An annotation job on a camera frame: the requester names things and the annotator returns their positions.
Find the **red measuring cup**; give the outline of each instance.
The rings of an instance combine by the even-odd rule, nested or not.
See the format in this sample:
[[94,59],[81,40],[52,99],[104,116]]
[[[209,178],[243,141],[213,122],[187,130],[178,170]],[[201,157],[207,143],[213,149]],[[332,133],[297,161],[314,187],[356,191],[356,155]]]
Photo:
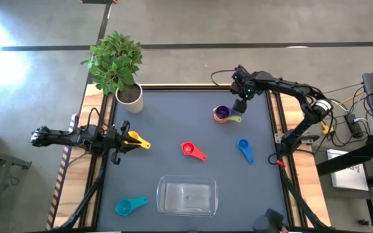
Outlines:
[[207,156],[191,142],[182,143],[181,148],[184,155],[190,155],[197,159],[201,159],[202,161],[205,161],[207,159]]

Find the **clear plastic container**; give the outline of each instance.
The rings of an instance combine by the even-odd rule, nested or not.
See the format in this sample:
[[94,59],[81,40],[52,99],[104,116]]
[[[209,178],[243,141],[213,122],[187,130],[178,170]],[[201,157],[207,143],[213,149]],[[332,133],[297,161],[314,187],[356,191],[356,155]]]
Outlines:
[[158,211],[179,216],[213,216],[218,207],[217,183],[213,178],[164,175],[156,192]]

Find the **white flower pot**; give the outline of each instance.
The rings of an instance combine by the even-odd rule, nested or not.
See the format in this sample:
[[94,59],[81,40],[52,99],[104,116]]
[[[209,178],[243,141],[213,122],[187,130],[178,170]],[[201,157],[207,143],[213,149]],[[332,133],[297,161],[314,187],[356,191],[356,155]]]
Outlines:
[[136,85],[138,85],[139,88],[141,88],[141,95],[138,97],[138,99],[136,99],[135,101],[133,101],[131,103],[124,103],[124,102],[119,100],[118,95],[117,95],[119,89],[117,89],[116,93],[115,93],[115,98],[117,99],[117,101],[119,101],[119,103],[124,105],[126,107],[126,109],[131,113],[138,113],[138,112],[142,111],[142,109],[143,109],[143,90],[142,90],[142,87],[139,84],[136,83]]

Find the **concrete floor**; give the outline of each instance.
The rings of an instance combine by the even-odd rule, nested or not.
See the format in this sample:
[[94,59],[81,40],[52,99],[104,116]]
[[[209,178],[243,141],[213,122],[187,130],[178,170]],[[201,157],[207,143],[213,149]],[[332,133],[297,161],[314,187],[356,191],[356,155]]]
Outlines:
[[[0,46],[94,44],[103,12],[104,5],[74,0],[2,0]],[[373,41],[373,0],[120,0],[106,31],[116,29],[156,44]],[[12,172],[21,182],[3,192],[0,232],[45,228],[63,147],[33,148],[30,132],[67,129],[84,93],[87,69],[79,63],[86,55],[0,52],[0,151],[33,161],[29,171]],[[146,50],[143,63],[141,83],[209,83],[210,73],[242,64],[328,91],[373,72],[373,47]],[[216,78],[231,81],[228,74]],[[328,97],[343,100],[355,89]],[[365,116],[361,106],[355,114]],[[320,127],[310,131],[319,134]],[[322,185],[333,226],[371,230],[355,224],[368,219],[364,200],[347,198],[326,179]]]

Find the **wooden table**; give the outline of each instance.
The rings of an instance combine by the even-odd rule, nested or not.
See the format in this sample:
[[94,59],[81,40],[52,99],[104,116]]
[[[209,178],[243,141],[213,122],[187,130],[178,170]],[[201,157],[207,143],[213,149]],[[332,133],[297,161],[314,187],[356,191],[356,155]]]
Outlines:
[[[104,114],[104,122],[109,122],[112,99],[113,96],[109,96],[106,102],[106,112]],[[278,106],[275,99],[275,95],[271,94],[271,100],[273,104],[273,111],[275,115],[275,123],[277,125],[278,132],[282,132],[280,124],[280,117],[278,113]],[[95,85],[89,84],[85,90],[83,104],[80,112],[79,126],[87,124],[88,114],[92,107],[96,107],[100,110],[103,101],[103,94],[101,90],[98,90]],[[294,128],[302,119],[302,111],[300,110],[299,103],[291,96],[281,96],[282,106],[284,115],[286,118],[287,128]],[[92,114],[91,123],[97,122],[98,116]],[[301,146],[300,149],[311,150],[310,146]],[[82,200],[85,190],[87,189],[87,179],[89,177],[89,167],[91,164],[96,164],[95,174],[92,177],[96,177],[98,168],[100,167],[101,158],[92,158],[91,155],[86,155],[74,162],[70,167],[67,167],[68,161],[77,158],[84,151],[80,148],[64,148],[63,157],[58,171],[58,178],[54,189],[52,198],[52,204],[49,210],[49,217],[47,220],[47,230],[58,227],[63,224],[68,217],[74,212]],[[296,167],[296,173],[299,180],[299,186],[301,194],[313,212],[319,217],[319,219],[330,226],[330,220],[328,211],[326,209],[326,203],[324,202],[323,192],[317,175],[315,161],[311,154],[301,151],[294,153],[294,162]],[[85,216],[84,226],[91,226],[91,222],[94,210],[94,203],[96,195],[93,196],[88,206],[88,211]],[[294,216],[294,222],[296,226],[300,226],[300,218],[298,213],[297,204],[293,198],[291,198],[292,212]]]

